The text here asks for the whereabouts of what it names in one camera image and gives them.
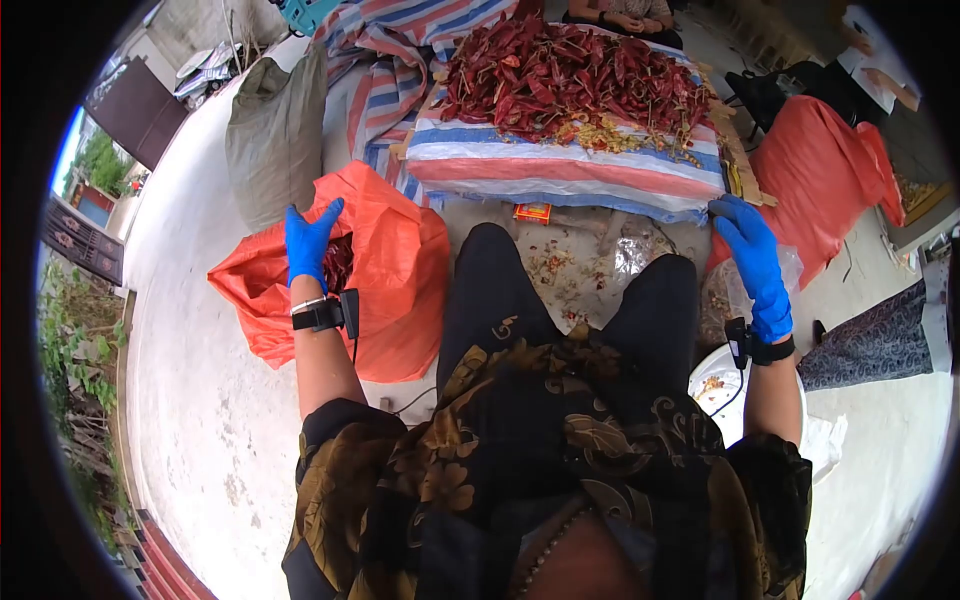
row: gray sack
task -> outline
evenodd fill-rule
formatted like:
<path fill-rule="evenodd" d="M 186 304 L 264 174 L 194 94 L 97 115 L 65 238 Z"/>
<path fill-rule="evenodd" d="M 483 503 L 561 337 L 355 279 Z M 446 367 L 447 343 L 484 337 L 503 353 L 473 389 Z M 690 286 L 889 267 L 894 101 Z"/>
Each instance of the gray sack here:
<path fill-rule="evenodd" d="M 233 98 L 227 168 L 240 217 L 257 233 L 283 220 L 288 204 L 313 205 L 326 105 L 326 51 L 312 44 L 292 73 L 258 61 Z"/>

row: red plastic sack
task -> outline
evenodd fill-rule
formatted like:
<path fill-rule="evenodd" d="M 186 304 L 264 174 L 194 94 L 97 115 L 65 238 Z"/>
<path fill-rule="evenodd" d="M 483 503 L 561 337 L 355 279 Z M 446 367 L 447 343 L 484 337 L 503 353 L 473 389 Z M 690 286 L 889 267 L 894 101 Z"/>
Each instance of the red plastic sack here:
<path fill-rule="evenodd" d="M 353 232 L 353 273 L 360 293 L 356 370 L 378 383 L 423 377 L 440 349 L 450 243 L 446 225 L 363 162 L 354 160 L 314 182 L 315 221 L 336 198 L 344 211 L 330 239 Z M 206 278 L 232 302 L 250 350 L 278 369 L 294 357 L 283 224 L 243 239 Z M 353 342 L 341 331 L 352 351 Z"/>
<path fill-rule="evenodd" d="M 777 241 L 800 252 L 802 290 L 840 253 L 865 209 L 880 204 L 891 223 L 903 225 L 900 190 L 880 132 L 870 123 L 851 129 L 810 96 L 786 101 L 750 164 L 760 189 L 779 202 L 757 209 Z M 707 271 L 729 256 L 714 231 Z"/>

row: green plant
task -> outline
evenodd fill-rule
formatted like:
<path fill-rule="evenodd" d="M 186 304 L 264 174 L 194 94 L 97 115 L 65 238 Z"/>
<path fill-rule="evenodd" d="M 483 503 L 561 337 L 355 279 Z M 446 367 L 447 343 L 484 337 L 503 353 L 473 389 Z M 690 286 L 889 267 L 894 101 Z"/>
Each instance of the green plant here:
<path fill-rule="evenodd" d="M 132 165 L 131 160 L 123 160 L 113 149 L 110 136 L 98 129 L 86 142 L 84 150 L 74 158 L 71 167 L 79 167 L 95 187 L 120 196 L 126 186 L 124 177 Z M 70 180 L 72 171 L 72 168 L 67 171 L 64 183 Z"/>
<path fill-rule="evenodd" d="M 57 402 L 67 398 L 70 379 L 95 397 L 109 413 L 116 406 L 113 371 L 116 353 L 127 343 L 123 302 L 105 286 L 96 285 L 73 269 L 63 273 L 59 262 L 44 268 L 44 285 L 37 299 L 40 363 L 47 393 Z"/>
<path fill-rule="evenodd" d="M 44 266 L 36 319 L 40 365 L 48 408 L 72 488 L 90 525 L 111 553 L 114 521 L 130 502 L 119 481 L 119 463 L 108 428 L 116 407 L 117 351 L 127 343 L 120 319 L 123 302 L 79 270 L 66 276 L 57 260 Z"/>

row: pile of dried chili peppers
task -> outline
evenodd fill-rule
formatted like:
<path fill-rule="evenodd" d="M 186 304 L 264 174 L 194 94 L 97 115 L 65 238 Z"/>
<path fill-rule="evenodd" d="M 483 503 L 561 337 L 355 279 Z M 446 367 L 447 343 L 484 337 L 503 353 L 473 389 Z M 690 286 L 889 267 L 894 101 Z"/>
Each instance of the pile of dried chili peppers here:
<path fill-rule="evenodd" d="M 330 240 L 324 254 L 326 290 L 340 294 L 347 288 L 347 279 L 353 273 L 353 233 Z"/>
<path fill-rule="evenodd" d="M 576 137 L 594 150 L 619 152 L 635 143 L 668 148 L 675 159 L 694 164 L 686 151 L 690 131 L 715 98 L 690 80 L 689 69 L 639 39 L 505 14 L 463 40 L 450 61 L 446 92 L 445 121 L 493 123 L 531 142 L 568 144 Z M 625 141 L 604 118 L 607 112 L 645 129 L 647 137 Z M 579 135 L 574 121 L 591 124 L 591 136 Z"/>

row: blue nitrile glove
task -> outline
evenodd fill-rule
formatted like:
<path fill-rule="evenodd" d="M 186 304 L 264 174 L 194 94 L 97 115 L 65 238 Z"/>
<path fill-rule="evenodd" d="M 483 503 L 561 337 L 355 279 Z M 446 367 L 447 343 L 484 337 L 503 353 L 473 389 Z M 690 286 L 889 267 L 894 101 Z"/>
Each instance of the blue nitrile glove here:
<path fill-rule="evenodd" d="M 790 298 L 777 262 L 777 237 L 756 208 L 733 194 L 724 194 L 708 208 L 716 215 L 713 226 L 730 246 L 743 287 L 754 301 L 754 331 L 765 344 L 773 344 L 793 331 Z"/>
<path fill-rule="evenodd" d="M 324 254 L 330 241 L 330 230 L 344 209 L 344 199 L 338 198 L 326 208 L 324 214 L 313 224 L 306 222 L 297 207 L 287 206 L 287 219 L 283 230 L 286 233 L 287 258 L 290 260 L 290 275 L 287 287 L 298 275 L 309 275 L 320 282 L 326 294 L 324 279 Z"/>

